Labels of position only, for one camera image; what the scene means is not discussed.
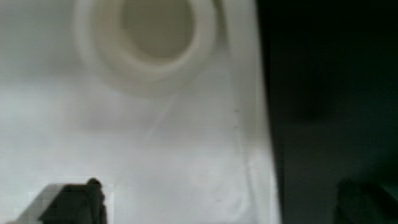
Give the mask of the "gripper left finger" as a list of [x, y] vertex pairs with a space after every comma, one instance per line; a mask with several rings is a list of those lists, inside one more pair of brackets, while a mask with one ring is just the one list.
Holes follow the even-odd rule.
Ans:
[[108, 224], [103, 185], [96, 178], [62, 187], [37, 220], [43, 224]]

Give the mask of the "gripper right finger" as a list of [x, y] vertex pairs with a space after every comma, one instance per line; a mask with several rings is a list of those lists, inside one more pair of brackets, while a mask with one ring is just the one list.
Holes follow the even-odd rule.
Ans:
[[398, 185], [339, 182], [334, 224], [398, 224]]

